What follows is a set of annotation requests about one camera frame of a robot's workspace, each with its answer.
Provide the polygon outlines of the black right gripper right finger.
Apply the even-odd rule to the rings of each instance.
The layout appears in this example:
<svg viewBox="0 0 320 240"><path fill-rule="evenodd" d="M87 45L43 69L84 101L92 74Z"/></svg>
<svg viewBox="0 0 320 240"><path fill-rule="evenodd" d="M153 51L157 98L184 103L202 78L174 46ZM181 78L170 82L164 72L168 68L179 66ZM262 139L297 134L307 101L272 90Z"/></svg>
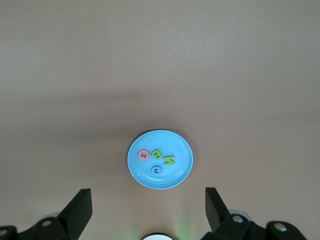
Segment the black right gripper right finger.
<svg viewBox="0 0 320 240"><path fill-rule="evenodd" d="M211 231L204 240L305 240L294 225L270 221L266 227L257 225L242 214L230 213L214 187L205 189L205 213Z"/></svg>

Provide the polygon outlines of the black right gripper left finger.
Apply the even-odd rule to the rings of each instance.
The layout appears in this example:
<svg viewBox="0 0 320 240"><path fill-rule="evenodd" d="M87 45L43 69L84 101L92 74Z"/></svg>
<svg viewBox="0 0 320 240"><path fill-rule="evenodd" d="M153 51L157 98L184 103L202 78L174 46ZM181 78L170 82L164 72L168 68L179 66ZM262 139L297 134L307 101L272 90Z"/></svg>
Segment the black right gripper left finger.
<svg viewBox="0 0 320 240"><path fill-rule="evenodd" d="M18 232L13 225L0 227L2 240L77 240L92 217L91 189L81 189L57 215L39 220Z"/></svg>

